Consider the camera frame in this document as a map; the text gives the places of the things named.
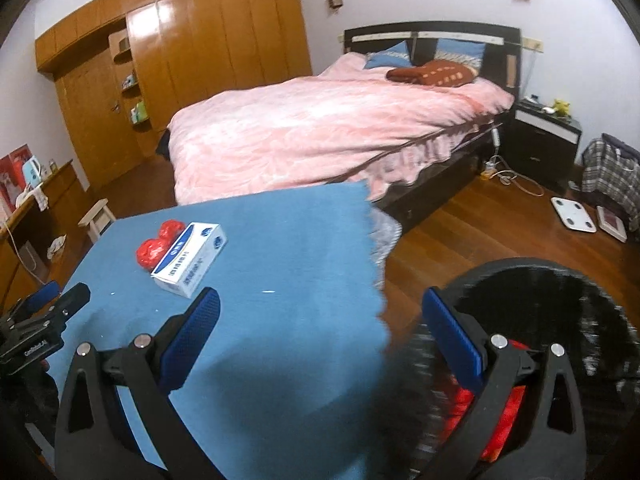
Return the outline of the red plastic bag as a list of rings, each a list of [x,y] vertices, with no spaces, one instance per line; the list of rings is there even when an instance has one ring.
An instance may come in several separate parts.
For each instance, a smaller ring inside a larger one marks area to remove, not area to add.
[[[137,248],[137,264],[145,271],[152,272],[185,228],[186,225],[182,221],[164,221],[158,229],[157,236],[145,240]]]

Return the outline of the white blue carton box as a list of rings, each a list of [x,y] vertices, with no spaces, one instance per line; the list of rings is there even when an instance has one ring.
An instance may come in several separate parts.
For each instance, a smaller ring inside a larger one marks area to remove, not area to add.
[[[189,223],[151,272],[152,281],[160,289],[191,298],[227,242],[220,224]]]

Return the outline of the black trash bin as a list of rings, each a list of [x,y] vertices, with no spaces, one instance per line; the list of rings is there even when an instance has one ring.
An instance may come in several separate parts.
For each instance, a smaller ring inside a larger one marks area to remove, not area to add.
[[[597,283],[557,263],[497,260],[437,288],[447,304],[471,315],[489,335],[542,350],[560,344],[582,404],[586,474],[639,474],[639,336],[624,310]],[[380,408],[387,479],[422,479],[469,406],[421,314],[395,353]]]

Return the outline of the wooden sideboard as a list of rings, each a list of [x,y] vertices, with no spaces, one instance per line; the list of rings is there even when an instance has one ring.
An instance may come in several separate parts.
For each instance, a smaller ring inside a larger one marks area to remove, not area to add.
[[[66,162],[43,183],[49,207],[41,211],[31,197],[1,226],[1,309],[35,292],[42,283],[65,286],[91,242],[78,226],[91,196]]]

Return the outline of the blue table cloth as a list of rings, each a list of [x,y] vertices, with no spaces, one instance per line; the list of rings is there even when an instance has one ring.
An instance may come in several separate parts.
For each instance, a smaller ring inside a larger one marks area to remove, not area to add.
[[[64,384],[78,344],[117,348],[186,310],[134,256],[168,219],[217,223],[228,238],[203,278],[220,296],[220,320],[170,397],[198,444],[230,479],[369,478],[388,331],[361,183],[116,221],[73,274],[91,299],[51,356],[55,382]]]

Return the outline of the white bathroom scale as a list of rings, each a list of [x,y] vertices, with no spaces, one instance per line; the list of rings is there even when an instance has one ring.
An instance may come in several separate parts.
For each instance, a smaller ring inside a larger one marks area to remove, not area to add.
[[[596,224],[581,203],[558,196],[552,197],[550,203],[567,229],[589,234],[597,232]]]

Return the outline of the plaid shirt on chair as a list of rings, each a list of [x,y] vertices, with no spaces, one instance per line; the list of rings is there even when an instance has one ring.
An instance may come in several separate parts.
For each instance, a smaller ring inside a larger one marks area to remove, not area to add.
[[[582,192],[606,196],[626,214],[630,232],[639,231],[639,151],[602,133],[582,152]]]

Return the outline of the black white nightstand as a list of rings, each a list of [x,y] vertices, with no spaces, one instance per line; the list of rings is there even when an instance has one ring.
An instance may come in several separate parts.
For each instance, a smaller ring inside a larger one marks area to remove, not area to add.
[[[548,190],[566,192],[582,140],[577,120],[556,117],[520,101],[500,139],[500,152],[512,169]]]

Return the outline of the yellow plush toy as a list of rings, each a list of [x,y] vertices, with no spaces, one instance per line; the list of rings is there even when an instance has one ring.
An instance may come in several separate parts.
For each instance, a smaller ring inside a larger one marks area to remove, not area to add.
[[[570,118],[570,103],[560,99],[555,99],[552,104],[552,110],[555,116]]]

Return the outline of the pink bed duvet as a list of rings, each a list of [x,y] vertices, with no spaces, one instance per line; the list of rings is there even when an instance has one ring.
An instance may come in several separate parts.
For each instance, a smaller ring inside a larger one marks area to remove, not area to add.
[[[342,181],[367,183],[370,200],[391,184],[450,156],[460,141],[409,140],[436,132],[451,116],[504,112],[514,101],[478,77],[457,88],[401,84],[387,68],[342,55],[318,76],[228,90],[179,110],[169,125],[175,198],[218,198]]]

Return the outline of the brown dotted pillow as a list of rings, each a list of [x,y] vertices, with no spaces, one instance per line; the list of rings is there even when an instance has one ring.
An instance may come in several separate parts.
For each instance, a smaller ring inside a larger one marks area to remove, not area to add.
[[[478,73],[473,67],[447,60],[434,60],[422,66],[394,68],[386,73],[386,79],[401,84],[457,88],[473,82]]]

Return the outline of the right blue pillow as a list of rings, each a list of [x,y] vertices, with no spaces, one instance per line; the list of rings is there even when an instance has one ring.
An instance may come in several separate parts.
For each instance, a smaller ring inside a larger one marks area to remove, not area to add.
[[[483,66],[486,44],[440,38],[436,44],[435,60],[445,60],[468,66],[480,72]]]

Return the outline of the blue pillow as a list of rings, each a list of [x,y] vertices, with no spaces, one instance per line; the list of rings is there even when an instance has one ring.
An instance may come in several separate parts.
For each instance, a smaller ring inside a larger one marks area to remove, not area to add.
[[[440,38],[436,44],[435,60],[445,60],[468,66],[480,72],[483,66],[486,44]]]
[[[399,44],[395,44],[393,47],[383,51],[369,53],[364,69],[373,70],[380,67],[412,67],[407,41],[401,41]]]

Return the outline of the left blue pillow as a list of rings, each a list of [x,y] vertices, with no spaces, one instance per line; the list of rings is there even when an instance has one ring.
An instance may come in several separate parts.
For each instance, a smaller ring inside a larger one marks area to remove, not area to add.
[[[373,70],[380,67],[412,67],[407,41],[401,41],[399,44],[395,44],[393,47],[383,51],[369,53],[364,69]]]

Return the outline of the black bed frame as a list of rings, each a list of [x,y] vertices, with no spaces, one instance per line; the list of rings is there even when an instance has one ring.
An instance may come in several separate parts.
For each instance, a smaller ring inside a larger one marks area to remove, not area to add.
[[[413,64],[431,61],[440,40],[482,44],[483,62],[478,71],[480,82],[489,81],[516,101],[522,79],[521,29],[513,26],[460,22],[422,21],[361,26],[344,31],[343,50],[373,53],[405,41]],[[420,170],[416,182],[396,182],[374,202],[378,209],[397,220],[405,232],[418,226],[430,214],[453,198],[480,173],[480,164],[489,157],[491,131],[502,127],[513,116],[513,107],[504,112],[487,112],[463,118],[456,124],[449,116],[439,122],[436,132],[406,142],[408,146],[424,141],[450,141],[460,136],[450,156]]]

